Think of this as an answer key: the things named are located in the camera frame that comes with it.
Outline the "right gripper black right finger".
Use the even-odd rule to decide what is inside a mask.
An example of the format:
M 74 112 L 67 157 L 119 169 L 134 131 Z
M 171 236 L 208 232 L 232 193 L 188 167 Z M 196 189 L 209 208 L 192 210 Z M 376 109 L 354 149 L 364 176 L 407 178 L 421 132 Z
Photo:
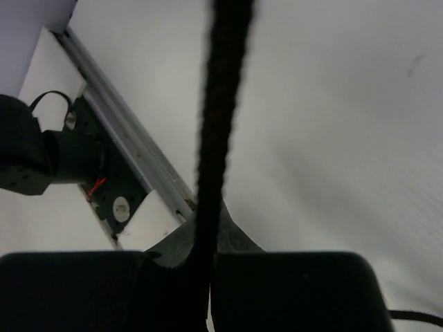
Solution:
M 393 331 L 377 277 L 353 252 L 218 252 L 216 331 Z

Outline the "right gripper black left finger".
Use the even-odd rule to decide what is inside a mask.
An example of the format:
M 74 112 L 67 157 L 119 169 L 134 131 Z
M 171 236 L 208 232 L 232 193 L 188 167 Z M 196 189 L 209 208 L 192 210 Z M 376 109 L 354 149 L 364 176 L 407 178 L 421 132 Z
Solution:
M 189 271 L 144 252 L 16 252 L 1 258 L 2 331 L 199 331 Z

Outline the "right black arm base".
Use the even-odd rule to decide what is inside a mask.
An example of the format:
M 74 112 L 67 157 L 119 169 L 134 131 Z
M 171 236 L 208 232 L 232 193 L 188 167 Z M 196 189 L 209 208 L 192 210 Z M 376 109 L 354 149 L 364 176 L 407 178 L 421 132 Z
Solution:
M 149 193 L 117 148 L 107 130 L 84 97 L 76 98 L 71 109 L 76 115 L 73 133 L 92 139 L 102 149 L 98 174 L 80 188 L 112 239 L 117 239 Z

